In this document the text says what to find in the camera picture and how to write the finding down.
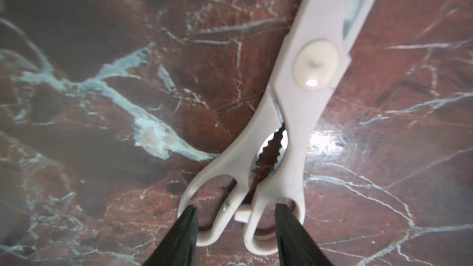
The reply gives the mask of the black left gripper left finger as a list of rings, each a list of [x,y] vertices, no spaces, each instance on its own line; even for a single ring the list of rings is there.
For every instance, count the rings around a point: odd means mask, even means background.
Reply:
[[[143,266],[193,266],[199,232],[198,209],[188,205]]]

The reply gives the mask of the pink handled kitchen scissors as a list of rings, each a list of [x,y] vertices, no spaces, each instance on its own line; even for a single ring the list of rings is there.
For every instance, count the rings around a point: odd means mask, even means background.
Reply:
[[[305,219],[303,175],[311,135],[331,96],[351,64],[351,49],[375,0],[302,0],[257,110],[242,133],[188,184],[179,203],[182,214],[206,182],[229,176],[236,186],[224,200],[209,230],[199,232],[197,246],[215,243],[231,220],[244,225],[243,241],[253,254],[267,256],[277,241],[258,240],[255,232],[267,205],[279,198],[295,204]],[[249,176],[267,139],[285,128],[285,152],[278,168],[257,185],[251,204]]]

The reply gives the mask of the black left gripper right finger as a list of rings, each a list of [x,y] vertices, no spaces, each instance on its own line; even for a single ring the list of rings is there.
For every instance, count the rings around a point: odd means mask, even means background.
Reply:
[[[287,205],[276,205],[275,221],[281,266],[333,266]]]

